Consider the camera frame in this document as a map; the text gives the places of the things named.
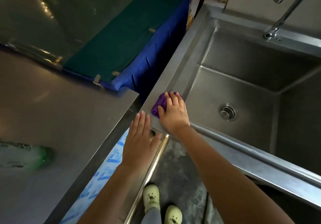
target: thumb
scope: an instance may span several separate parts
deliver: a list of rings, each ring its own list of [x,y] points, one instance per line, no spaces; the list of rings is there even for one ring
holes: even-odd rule
[[[164,108],[162,108],[161,106],[158,106],[157,109],[158,109],[159,118],[162,119],[165,116]]]
[[[158,133],[154,138],[153,140],[150,142],[150,151],[155,154],[159,145],[161,144],[161,139],[162,137],[162,134],[161,133]]]

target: cleaning rag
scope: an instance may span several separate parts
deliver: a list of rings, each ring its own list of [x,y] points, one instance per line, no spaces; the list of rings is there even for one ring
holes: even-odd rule
[[[164,109],[164,111],[166,112],[166,97],[165,97],[164,93],[162,93],[158,97],[155,105],[152,107],[152,109],[150,111],[152,115],[159,118],[157,106],[161,106]]]

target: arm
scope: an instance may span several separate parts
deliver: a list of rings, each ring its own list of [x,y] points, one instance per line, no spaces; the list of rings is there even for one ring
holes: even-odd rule
[[[158,108],[164,127],[184,145],[225,224],[294,224],[287,214],[252,181],[207,144],[190,127],[178,93],[166,96],[166,113]]]
[[[142,111],[130,124],[123,151],[123,161],[89,206],[78,224],[116,223],[128,191],[139,171],[150,166],[161,135],[149,141],[150,117]]]

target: drain strainer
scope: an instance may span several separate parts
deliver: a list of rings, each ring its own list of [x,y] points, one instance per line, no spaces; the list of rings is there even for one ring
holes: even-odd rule
[[[222,119],[229,122],[235,121],[239,115],[237,108],[230,103],[223,103],[219,105],[217,112]]]

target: shoe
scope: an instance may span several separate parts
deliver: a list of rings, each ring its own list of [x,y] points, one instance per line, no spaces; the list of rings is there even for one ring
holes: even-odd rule
[[[161,211],[161,207],[159,205],[159,190],[156,185],[151,184],[144,188],[143,200],[145,206],[145,214],[152,207],[155,207],[159,211]]]
[[[166,210],[164,224],[181,224],[182,220],[181,210],[175,205],[170,205]]]

